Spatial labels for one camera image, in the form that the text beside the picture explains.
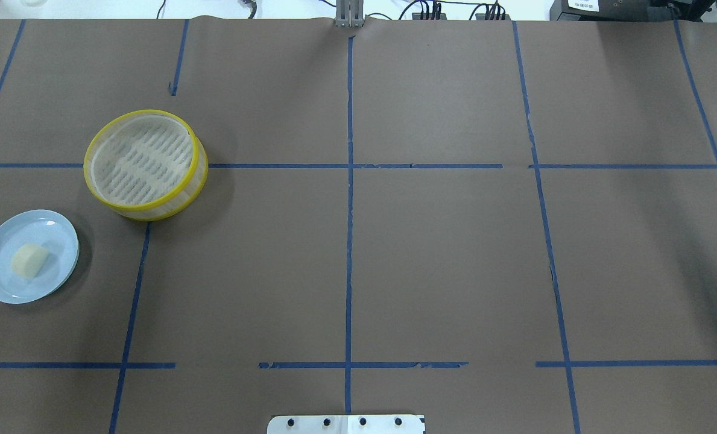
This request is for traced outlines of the white steamed bun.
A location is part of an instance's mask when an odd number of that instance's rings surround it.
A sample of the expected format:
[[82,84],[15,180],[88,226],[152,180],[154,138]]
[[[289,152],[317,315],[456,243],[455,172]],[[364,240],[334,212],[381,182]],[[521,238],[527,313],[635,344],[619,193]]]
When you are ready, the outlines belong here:
[[32,280],[35,278],[49,257],[49,250],[38,244],[23,244],[10,260],[10,268],[14,275]]

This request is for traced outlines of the yellow rimmed steamer basket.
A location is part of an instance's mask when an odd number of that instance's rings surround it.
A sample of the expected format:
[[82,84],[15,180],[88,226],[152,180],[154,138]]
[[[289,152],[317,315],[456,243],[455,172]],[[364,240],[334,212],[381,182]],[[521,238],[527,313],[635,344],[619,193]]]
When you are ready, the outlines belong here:
[[206,149],[192,127],[163,110],[118,116],[91,140],[83,162],[90,193],[135,221],[168,219],[206,184]]

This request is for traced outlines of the light blue plate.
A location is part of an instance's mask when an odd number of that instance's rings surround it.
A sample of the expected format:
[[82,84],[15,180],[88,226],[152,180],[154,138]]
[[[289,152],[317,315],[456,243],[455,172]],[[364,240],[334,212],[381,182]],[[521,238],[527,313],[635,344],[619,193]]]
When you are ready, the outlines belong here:
[[[49,257],[32,280],[14,275],[10,268],[13,253],[23,244],[38,244]],[[79,260],[77,232],[63,215],[51,210],[30,210],[0,225],[0,302],[30,303],[66,283]]]

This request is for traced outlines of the aluminium frame post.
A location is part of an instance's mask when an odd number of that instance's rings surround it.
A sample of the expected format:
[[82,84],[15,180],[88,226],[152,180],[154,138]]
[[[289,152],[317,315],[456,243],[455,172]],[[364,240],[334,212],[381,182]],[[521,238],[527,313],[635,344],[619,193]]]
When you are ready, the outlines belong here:
[[335,26],[337,28],[360,28],[364,26],[364,1],[363,0],[336,0],[335,5]]

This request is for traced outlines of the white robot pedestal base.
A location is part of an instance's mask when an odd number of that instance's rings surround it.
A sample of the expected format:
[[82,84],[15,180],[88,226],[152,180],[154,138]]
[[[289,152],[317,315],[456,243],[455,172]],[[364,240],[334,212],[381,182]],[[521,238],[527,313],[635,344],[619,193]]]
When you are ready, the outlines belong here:
[[423,415],[279,415],[267,433],[425,433]]

